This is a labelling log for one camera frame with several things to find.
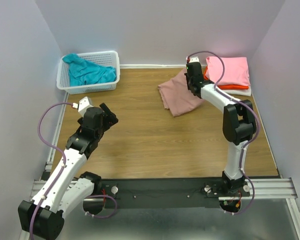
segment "blue cloth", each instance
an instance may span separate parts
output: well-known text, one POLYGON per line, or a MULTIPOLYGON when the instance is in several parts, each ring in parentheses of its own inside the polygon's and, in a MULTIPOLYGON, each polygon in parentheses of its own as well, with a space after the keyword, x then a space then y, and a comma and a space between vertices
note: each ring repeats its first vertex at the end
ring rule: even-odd
POLYGON ((70 87, 111 83, 117 78, 114 67, 95 64, 75 53, 64 56, 62 60, 69 65, 70 87))

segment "laundry basket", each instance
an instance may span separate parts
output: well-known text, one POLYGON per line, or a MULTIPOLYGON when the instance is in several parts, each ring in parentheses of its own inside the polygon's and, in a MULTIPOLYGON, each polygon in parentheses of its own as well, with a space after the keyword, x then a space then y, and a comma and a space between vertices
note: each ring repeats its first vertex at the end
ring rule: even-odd
POLYGON ((83 94, 90 92, 101 92, 115 90, 117 83, 120 80, 120 63, 119 56, 116 51, 99 51, 99 52, 88 52, 79 53, 78 56, 90 62, 108 67, 114 67, 116 71, 116 79, 113 82, 97 83, 83 86, 70 86, 69 79, 69 66, 64 61, 60 60, 58 72, 56 75, 56 86, 60 90, 65 90, 69 94, 83 94))

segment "wooden table surface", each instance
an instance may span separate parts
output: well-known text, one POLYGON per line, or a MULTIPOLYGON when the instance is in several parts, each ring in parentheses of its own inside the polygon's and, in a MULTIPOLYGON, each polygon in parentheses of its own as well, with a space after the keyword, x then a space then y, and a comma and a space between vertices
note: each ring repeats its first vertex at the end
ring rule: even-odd
MULTIPOLYGON (((228 142, 222 132, 222 113, 209 102, 179 117, 164 109, 157 86, 180 68, 122 69, 114 91, 69 95, 78 103, 88 96, 95 106, 106 103, 119 119, 77 173, 93 172, 102 178, 220 177, 227 163, 228 142)), ((236 96, 240 99, 252 97, 236 96)), ((58 147, 76 131, 79 113, 67 106, 58 147)), ((61 159, 56 152, 52 169, 61 159)), ((262 129, 250 144, 245 170, 249 176, 277 176, 262 129)))

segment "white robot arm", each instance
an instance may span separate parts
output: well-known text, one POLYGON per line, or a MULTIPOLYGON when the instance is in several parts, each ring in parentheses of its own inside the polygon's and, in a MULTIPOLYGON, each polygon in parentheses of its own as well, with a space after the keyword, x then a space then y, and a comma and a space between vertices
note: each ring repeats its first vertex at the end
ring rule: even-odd
MULTIPOLYGON (((230 183, 229 191, 242 187, 242 184, 244 184, 243 171, 248 148, 247 142, 256 132, 255 118, 246 108, 238 104, 238 102, 241 102, 240 99, 232 97, 219 88, 216 89, 214 82, 204 80, 198 57, 192 57, 186 68, 187 73, 185 75, 188 89, 195 96, 209 101, 223 113, 222 130, 229 143, 227 164, 222 177, 230 183)), ((242 102, 253 109, 249 100, 242 102)))
POLYGON ((90 172, 83 173, 71 189, 67 188, 97 148, 104 132, 118 122, 116 115, 104 103, 94 107, 88 97, 72 107, 77 108, 82 117, 78 120, 80 127, 67 141, 65 164, 61 159, 42 189, 30 202, 22 201, 18 207, 22 229, 30 231, 31 218, 35 215, 33 233, 49 240, 58 237, 64 219, 79 203, 91 194, 100 194, 101 177, 90 172))

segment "pink folded cloth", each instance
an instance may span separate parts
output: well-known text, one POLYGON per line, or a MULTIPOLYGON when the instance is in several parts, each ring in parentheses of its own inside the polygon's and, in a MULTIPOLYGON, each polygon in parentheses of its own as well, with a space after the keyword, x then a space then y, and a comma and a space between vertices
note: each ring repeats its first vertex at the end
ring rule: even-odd
POLYGON ((204 100, 188 90, 184 68, 175 77, 158 86, 165 109, 170 109, 174 117, 188 113, 200 106, 204 100))
MULTIPOLYGON (((248 62, 246 57, 222 57, 225 71, 224 76, 218 83, 222 85, 241 85, 250 86, 248 62)), ((216 56, 206 58, 207 71, 206 76, 213 82, 219 80, 222 74, 222 64, 216 56)))

